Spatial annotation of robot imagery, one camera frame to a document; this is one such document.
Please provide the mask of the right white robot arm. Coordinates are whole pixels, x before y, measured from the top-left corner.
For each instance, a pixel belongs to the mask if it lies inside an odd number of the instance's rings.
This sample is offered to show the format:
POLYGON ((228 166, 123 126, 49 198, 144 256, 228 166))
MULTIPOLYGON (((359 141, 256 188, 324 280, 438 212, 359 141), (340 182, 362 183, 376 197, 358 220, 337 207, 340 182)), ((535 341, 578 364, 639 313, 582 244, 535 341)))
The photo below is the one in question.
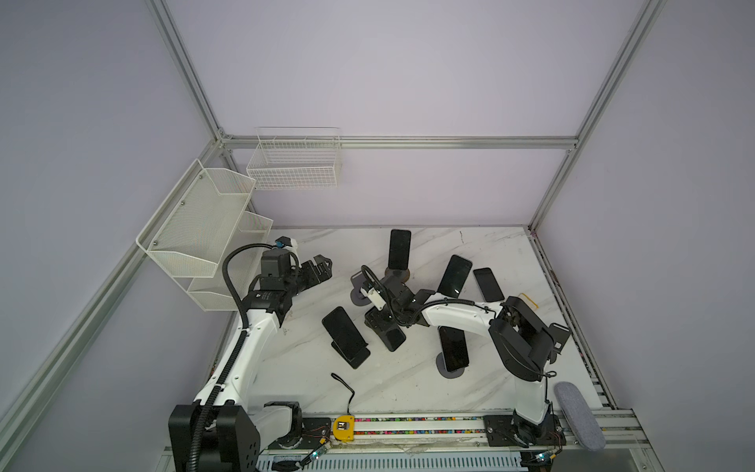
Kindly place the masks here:
POLYGON ((515 377, 514 408, 510 426, 501 434, 523 448, 556 434, 548 379, 556 375, 547 369, 554 364, 570 337, 568 328, 547 326, 518 297, 477 302, 454 298, 432 290, 412 292, 403 283, 393 291, 365 282, 359 289, 372 308, 366 325, 393 350, 401 341, 394 334, 401 328, 435 326, 442 354, 440 371, 454 376, 469 366, 465 334, 489 336, 503 368, 515 377))

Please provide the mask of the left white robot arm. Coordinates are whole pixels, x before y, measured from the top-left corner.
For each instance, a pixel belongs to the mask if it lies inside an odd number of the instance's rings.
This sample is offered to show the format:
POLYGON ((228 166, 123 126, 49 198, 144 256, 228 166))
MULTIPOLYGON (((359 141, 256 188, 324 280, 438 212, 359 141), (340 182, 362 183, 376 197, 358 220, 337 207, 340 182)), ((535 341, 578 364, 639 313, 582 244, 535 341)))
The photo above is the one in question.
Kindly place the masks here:
POLYGON ((286 249, 259 243, 261 272, 247 295, 237 291, 231 261, 244 247, 223 261, 221 274, 236 305, 236 338, 224 350, 217 369, 190 404, 179 404, 168 420, 173 460, 178 471, 254 471, 260 454, 272 444, 298 446, 303 436, 303 413, 296 401, 271 401, 260 411, 248 410, 248 391, 257 377, 267 344, 280 331, 296 295, 332 277, 332 261, 317 255, 300 262, 286 249))

